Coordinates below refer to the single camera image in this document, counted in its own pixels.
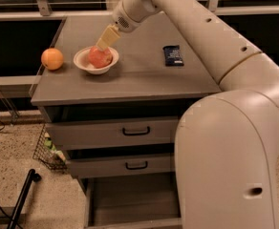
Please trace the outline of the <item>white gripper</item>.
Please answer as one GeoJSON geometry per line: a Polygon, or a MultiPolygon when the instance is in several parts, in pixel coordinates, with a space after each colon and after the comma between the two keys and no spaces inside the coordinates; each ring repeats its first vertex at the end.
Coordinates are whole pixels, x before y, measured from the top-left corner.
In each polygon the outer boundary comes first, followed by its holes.
{"type": "Polygon", "coordinates": [[[113,11],[114,25],[109,25],[97,40],[96,46],[105,51],[120,39],[120,33],[132,32],[149,16],[161,10],[150,0],[120,0],[113,11]]]}

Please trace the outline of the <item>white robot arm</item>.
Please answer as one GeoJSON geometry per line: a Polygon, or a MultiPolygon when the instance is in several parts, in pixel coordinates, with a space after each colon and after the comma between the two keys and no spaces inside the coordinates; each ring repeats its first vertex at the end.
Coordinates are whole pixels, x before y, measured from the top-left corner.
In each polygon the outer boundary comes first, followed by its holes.
{"type": "Polygon", "coordinates": [[[182,229],[279,229],[279,67],[196,0],[120,0],[106,48],[163,11],[220,87],[175,136],[182,229]]]}

